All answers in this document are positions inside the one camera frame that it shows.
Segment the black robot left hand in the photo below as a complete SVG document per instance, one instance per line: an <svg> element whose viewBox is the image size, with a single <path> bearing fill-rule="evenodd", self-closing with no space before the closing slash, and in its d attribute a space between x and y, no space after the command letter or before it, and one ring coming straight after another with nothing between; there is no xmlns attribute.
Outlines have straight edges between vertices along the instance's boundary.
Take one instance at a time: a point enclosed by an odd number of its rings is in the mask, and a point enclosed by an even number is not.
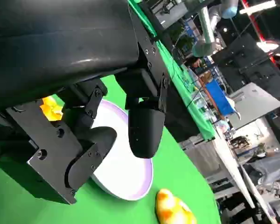
<svg viewBox="0 0 280 224"><path fill-rule="evenodd" d="M126 0L0 0L2 168L36 198L74 204L116 131L93 127L114 75L126 93L128 140L152 158L166 116L168 70Z"/></svg>

